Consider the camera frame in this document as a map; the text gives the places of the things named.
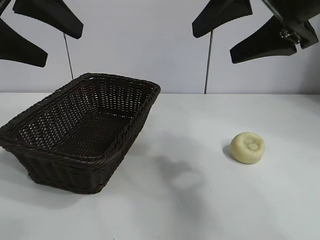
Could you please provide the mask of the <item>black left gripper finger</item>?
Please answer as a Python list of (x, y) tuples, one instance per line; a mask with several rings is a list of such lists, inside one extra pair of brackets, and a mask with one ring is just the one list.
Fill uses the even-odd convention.
[(12, 10), (44, 22), (74, 39), (82, 37), (84, 24), (62, 0), (17, 0)]
[(0, 59), (43, 68), (48, 53), (0, 20)]

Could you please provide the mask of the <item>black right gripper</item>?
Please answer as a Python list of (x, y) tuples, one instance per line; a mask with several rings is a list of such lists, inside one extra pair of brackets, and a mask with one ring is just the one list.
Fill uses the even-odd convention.
[[(310, 23), (311, 18), (320, 14), (319, 0), (264, 0), (263, 3), (274, 16), (230, 49), (233, 64), (291, 56), (297, 52), (297, 44), (306, 49), (319, 42)], [(249, 0), (210, 0), (192, 22), (192, 34), (200, 38), (227, 22), (252, 14)]]

